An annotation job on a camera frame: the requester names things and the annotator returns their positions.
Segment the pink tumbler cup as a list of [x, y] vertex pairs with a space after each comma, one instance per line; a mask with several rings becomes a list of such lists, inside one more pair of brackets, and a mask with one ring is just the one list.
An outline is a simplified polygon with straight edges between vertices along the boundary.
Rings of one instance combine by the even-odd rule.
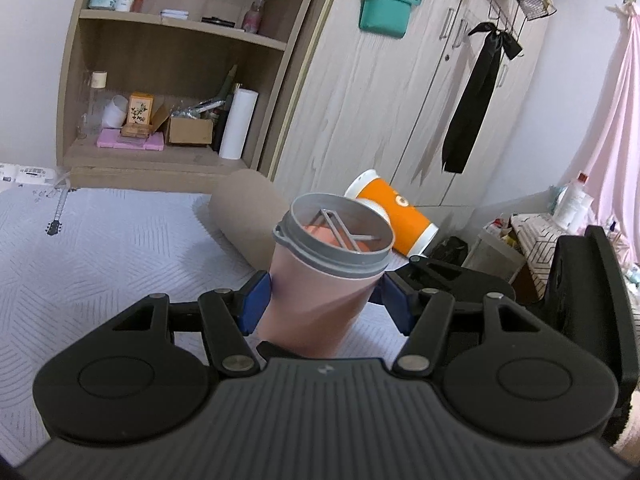
[[311, 193], [293, 200], [273, 238], [271, 299], [257, 335], [304, 358], [330, 358], [390, 263], [390, 222], [356, 200]]

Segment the orange paper cup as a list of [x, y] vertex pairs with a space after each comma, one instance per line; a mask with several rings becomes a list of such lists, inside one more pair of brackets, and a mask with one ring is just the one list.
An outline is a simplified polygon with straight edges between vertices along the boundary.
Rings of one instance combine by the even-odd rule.
[[345, 197], [373, 209], [395, 234], [394, 249], [409, 258], [420, 255], [434, 240], [438, 226], [401, 196], [374, 169], [363, 171], [349, 185]]

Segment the taupe tumbler cup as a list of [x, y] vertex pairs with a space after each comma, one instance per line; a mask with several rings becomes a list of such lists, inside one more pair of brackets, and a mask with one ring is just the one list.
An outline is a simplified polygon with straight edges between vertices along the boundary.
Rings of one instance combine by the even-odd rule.
[[272, 231], [290, 203], [259, 172], [241, 169], [223, 177], [210, 194], [209, 212], [220, 232], [256, 270], [270, 268]]

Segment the white small cup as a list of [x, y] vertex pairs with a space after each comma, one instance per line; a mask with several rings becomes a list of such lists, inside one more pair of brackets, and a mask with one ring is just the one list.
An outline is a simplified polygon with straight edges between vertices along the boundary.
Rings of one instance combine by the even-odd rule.
[[104, 107], [101, 126], [103, 128], [122, 128], [128, 115], [128, 99], [116, 94]]

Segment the white patterned tablecloth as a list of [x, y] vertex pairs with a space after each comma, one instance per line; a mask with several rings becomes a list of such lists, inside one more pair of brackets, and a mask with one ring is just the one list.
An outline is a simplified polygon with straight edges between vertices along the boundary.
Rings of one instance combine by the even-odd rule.
[[152, 292], [192, 301], [252, 268], [200, 194], [24, 186], [1, 194], [1, 455], [48, 440], [32, 400], [48, 359]]

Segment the white plastic bottle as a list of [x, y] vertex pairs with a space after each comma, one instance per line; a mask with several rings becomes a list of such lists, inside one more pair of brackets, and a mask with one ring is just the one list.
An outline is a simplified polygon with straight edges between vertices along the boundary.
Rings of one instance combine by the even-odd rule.
[[588, 176], [580, 172], [578, 177], [571, 180], [564, 188], [559, 201], [554, 208], [553, 220], [562, 229], [567, 230], [577, 214], [577, 211], [586, 196], [584, 191]]

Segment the small cardboard box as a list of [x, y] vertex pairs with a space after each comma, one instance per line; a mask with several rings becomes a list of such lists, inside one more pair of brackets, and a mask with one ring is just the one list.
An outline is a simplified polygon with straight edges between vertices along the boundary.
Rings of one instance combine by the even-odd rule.
[[153, 113], [151, 127], [166, 144], [204, 146], [213, 141], [214, 123], [210, 119], [176, 115], [166, 104]]

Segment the pink flat box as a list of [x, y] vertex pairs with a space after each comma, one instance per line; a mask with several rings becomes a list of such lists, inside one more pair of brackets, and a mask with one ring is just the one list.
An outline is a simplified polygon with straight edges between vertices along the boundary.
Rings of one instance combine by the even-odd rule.
[[112, 150], [161, 152], [165, 148], [165, 141], [161, 132], [153, 133], [146, 139], [142, 139], [122, 136], [119, 129], [105, 128], [99, 134], [96, 146]]

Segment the white paper roll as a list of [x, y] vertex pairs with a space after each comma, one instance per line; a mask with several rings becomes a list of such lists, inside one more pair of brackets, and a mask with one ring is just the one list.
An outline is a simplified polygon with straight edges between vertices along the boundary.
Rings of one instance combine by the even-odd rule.
[[241, 158], [257, 99], [258, 93], [253, 90], [239, 88], [234, 92], [219, 149], [221, 158], [229, 160]]

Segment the small floral wooden box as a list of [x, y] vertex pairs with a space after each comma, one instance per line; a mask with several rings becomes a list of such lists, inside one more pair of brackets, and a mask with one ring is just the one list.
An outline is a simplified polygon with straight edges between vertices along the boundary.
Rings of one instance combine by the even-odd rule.
[[120, 129], [125, 138], [145, 139], [151, 132], [154, 96], [134, 92], [130, 94], [126, 122]]

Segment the wooden wardrobe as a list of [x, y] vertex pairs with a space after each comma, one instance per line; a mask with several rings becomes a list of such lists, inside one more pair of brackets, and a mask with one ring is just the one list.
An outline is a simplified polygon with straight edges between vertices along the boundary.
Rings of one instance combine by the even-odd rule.
[[[288, 197], [344, 191], [374, 169], [416, 206], [480, 204], [515, 126], [547, 24], [516, 0], [421, 0], [399, 39], [358, 26], [362, 0], [333, 0], [314, 38], [274, 182]], [[485, 37], [522, 46], [500, 64], [495, 92], [461, 174], [442, 170], [442, 144]]]

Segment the pink curtain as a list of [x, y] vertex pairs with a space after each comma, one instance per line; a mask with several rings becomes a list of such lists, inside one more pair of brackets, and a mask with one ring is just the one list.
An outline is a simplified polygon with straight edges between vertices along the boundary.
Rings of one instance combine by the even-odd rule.
[[639, 243], [639, 3], [615, 12], [623, 19], [624, 52], [601, 132], [587, 160], [594, 213], [617, 220], [624, 237]]

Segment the wooden bookshelf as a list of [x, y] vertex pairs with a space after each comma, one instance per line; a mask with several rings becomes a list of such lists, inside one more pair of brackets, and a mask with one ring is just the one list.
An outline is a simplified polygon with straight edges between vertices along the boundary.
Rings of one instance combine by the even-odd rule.
[[[196, 193], [235, 170], [271, 176], [277, 168], [306, 62], [332, 0], [264, 0], [259, 32], [241, 28], [254, 0], [143, 0], [138, 13], [92, 10], [76, 0], [66, 37], [56, 124], [56, 161], [75, 188]], [[82, 89], [107, 72], [108, 94], [149, 93], [167, 106], [214, 96], [235, 76], [258, 93], [243, 153], [224, 160], [210, 148], [161, 152], [98, 148], [78, 139]]]

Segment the white tissue pack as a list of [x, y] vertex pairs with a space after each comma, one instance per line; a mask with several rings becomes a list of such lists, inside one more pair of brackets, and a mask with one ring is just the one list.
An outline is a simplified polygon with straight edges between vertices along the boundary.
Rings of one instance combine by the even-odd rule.
[[21, 185], [57, 186], [66, 178], [52, 168], [0, 164], [0, 192], [9, 191]]

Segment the clear bottle with cork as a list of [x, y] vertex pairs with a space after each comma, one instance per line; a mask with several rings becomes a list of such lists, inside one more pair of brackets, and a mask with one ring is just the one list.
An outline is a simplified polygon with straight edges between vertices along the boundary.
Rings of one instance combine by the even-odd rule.
[[80, 115], [77, 137], [85, 139], [98, 134], [104, 109], [104, 94], [107, 83], [107, 72], [93, 70], [86, 78], [82, 89], [82, 114]]

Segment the pink small bottle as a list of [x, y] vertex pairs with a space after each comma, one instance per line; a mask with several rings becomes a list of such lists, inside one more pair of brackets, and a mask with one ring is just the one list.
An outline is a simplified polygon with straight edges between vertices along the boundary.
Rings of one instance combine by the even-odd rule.
[[257, 34], [259, 32], [262, 14], [264, 13], [264, 5], [264, 0], [254, 0], [252, 2], [242, 21], [241, 28], [244, 32], [249, 32], [250, 34]]

